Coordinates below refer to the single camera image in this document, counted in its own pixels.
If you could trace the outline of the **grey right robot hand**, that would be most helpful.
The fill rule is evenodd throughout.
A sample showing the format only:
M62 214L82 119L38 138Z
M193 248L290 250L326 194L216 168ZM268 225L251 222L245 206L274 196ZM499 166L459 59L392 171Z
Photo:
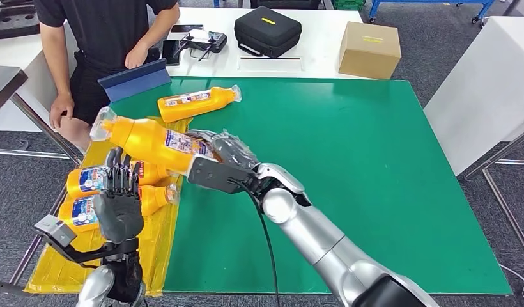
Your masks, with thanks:
M187 135L206 143L219 162L245 169L253 169L259 164L258 158L250 148L226 129L220 133L192 129L187 131Z

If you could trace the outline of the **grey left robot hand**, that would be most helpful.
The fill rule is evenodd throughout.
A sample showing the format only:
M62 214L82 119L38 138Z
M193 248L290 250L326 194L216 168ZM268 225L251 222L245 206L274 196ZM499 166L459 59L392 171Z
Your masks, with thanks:
M109 151L103 188L95 197L95 212L103 237L115 244L138 236L143 227L139 170L141 163L130 164L131 157L121 147Z

